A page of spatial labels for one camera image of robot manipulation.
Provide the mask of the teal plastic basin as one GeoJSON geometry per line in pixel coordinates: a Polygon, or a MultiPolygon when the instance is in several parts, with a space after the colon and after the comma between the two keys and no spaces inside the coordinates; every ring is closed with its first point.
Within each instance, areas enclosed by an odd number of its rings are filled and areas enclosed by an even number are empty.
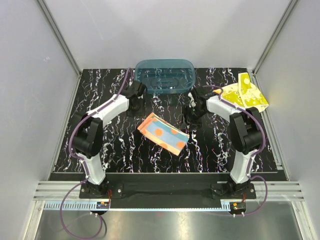
{"type": "Polygon", "coordinates": [[[135,66],[134,80],[144,84],[148,94],[185,94],[195,85],[196,73],[185,59],[147,59],[135,66]]]}

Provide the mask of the orange polka dot towel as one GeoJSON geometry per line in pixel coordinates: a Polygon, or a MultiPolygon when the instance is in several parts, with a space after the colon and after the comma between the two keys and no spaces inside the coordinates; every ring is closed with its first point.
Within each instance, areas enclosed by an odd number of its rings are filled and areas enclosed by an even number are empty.
{"type": "Polygon", "coordinates": [[[151,113],[138,127],[147,139],[178,156],[189,141],[190,135],[151,113]]]}

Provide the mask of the yellow patterned towel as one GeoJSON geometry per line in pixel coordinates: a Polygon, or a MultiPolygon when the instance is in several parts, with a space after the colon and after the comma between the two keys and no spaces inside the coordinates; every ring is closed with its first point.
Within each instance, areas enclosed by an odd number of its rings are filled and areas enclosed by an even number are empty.
{"type": "Polygon", "coordinates": [[[224,86],[221,97],[233,105],[249,109],[255,107],[261,113],[268,106],[264,95],[259,88],[255,86],[247,72],[238,74],[238,82],[224,86]]]}

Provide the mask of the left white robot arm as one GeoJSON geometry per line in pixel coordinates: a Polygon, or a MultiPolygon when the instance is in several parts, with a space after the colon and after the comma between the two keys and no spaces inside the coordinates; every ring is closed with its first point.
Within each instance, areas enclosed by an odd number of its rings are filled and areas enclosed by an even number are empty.
{"type": "Polygon", "coordinates": [[[100,159],[104,127],[122,113],[130,117],[143,114],[146,92],[147,87],[143,83],[133,81],[102,105],[88,112],[77,112],[72,118],[74,129],[69,140],[70,155],[83,165],[85,178],[92,184],[90,192],[97,198],[103,198],[108,193],[100,159]]]}

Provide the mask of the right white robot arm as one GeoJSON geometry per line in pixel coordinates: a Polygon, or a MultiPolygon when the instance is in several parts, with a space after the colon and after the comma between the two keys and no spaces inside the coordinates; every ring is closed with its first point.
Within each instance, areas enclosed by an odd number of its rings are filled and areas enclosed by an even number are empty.
{"type": "Polygon", "coordinates": [[[260,112],[256,107],[245,109],[222,98],[222,93],[206,92],[205,88],[193,88],[189,104],[183,109],[184,119],[191,131],[200,128],[202,117],[216,114],[226,120],[230,127],[230,141],[235,148],[235,158],[230,171],[231,183],[228,195],[239,198],[245,192],[244,183],[250,181],[255,156],[266,145],[260,112]]]}

